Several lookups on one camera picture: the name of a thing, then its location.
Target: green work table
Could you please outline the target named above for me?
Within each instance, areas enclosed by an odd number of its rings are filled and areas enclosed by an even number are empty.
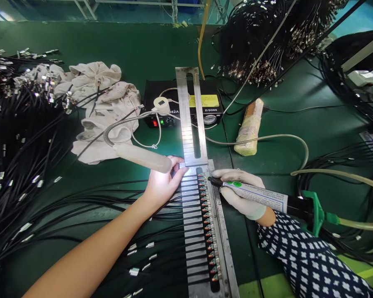
[[[117,64],[122,70],[122,80],[134,84],[143,96],[146,80],[172,80],[175,78],[175,67],[198,65],[198,33],[199,28],[196,26],[176,29],[160,24],[0,22],[0,48],[9,54],[26,47],[36,53],[59,49],[61,60],[66,63],[65,71],[69,65],[78,63],[102,61],[108,66]],[[216,75],[210,67],[217,61],[218,54],[211,45],[209,33],[203,42],[201,56],[205,74]],[[260,91],[261,88],[247,85],[238,101],[247,103]],[[264,94],[261,99],[266,106],[278,110],[340,104],[340,100],[330,91],[320,73],[305,61],[300,61],[284,77],[283,83],[272,88],[272,91]],[[239,107],[235,103],[230,112]],[[233,142],[242,121],[243,112],[224,116],[224,124],[206,131],[206,135],[221,142]],[[311,160],[359,141],[358,133],[364,131],[364,125],[352,110],[345,107],[293,114],[268,111],[262,116],[259,136],[297,135],[307,142]],[[135,137],[143,144],[154,144],[157,142],[158,131],[148,128],[144,121],[140,121]],[[294,193],[294,178],[289,173],[299,169],[304,157],[303,146],[297,140],[276,138],[260,142],[257,154],[249,157],[237,154],[233,147],[210,142],[207,143],[207,148],[215,168],[240,168],[260,176],[268,189]],[[162,140],[156,152],[182,156],[180,129],[163,129]],[[63,164],[52,171],[52,177],[60,175],[74,157],[69,154]],[[373,169],[360,169],[356,173],[370,175]],[[46,192],[39,202],[35,202],[34,207],[38,208],[55,197],[90,186],[146,179],[148,174],[148,169],[122,159],[104,161],[94,166],[77,162],[58,185]],[[312,190],[318,193],[325,210],[354,219],[367,187],[351,186],[334,178],[318,175],[312,181]],[[266,296],[291,296],[291,289],[281,274],[283,269],[279,262],[257,248],[255,223],[248,223],[249,234],[244,216],[226,203],[223,208],[241,297],[259,296],[255,282],[255,265],[259,268]],[[104,217],[113,214],[110,211],[101,211],[89,216]],[[77,236],[87,237],[98,228],[78,229]],[[11,270],[6,272],[2,281],[6,285],[5,296],[19,297],[73,246],[73,243],[43,243],[11,258],[8,262]],[[373,284],[371,267],[350,260],[347,263],[355,272],[362,273],[363,277],[370,277],[368,282]]]

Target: label on syringe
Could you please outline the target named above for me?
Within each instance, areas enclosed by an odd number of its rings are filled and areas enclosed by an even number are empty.
[[[232,190],[240,197],[255,201],[280,212],[287,213],[288,195],[241,182],[225,182],[223,186],[232,188]]]

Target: yellow tube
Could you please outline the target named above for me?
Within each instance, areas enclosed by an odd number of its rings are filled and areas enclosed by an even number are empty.
[[[361,181],[363,183],[366,183],[367,185],[370,185],[373,187],[373,180],[368,179],[366,177],[362,177],[359,175],[343,172],[343,171],[337,171],[337,170],[328,170],[328,169],[306,169],[306,170],[298,170],[292,172],[290,175],[296,176],[298,174],[302,173],[325,173],[325,174],[332,174],[332,175],[339,175],[348,177],[354,180]],[[373,223],[362,223],[357,221],[350,221],[348,219],[340,219],[340,224],[343,226],[351,227],[351,228],[357,228],[361,230],[368,230],[373,231]]]
[[[203,80],[204,80],[204,74],[203,74],[203,68],[202,68],[202,61],[200,59],[200,49],[202,47],[203,34],[204,34],[204,29],[206,28],[209,9],[210,9],[210,0],[206,0],[206,6],[204,8],[203,22],[202,22],[202,28],[200,30],[199,45],[198,45],[198,60],[199,60],[199,67],[200,67],[200,72],[202,73]]]
[[[373,223],[361,223],[357,221],[350,221],[348,219],[340,219],[340,224],[351,228],[373,231]]]

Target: blue and white sleeve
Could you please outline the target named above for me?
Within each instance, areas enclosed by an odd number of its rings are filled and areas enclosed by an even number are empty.
[[[275,211],[271,227],[259,226],[259,247],[278,258],[296,297],[372,298],[373,290],[330,250],[301,230],[300,223]]]

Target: dispensing syringe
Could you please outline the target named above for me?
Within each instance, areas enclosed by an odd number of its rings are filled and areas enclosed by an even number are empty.
[[[323,211],[315,192],[303,191],[304,197],[297,198],[237,181],[223,182],[214,177],[208,177],[207,180],[210,181],[212,186],[229,187],[242,198],[304,220],[306,224],[302,224],[302,229],[315,237],[318,236],[324,220],[332,224],[339,224],[337,215]]]

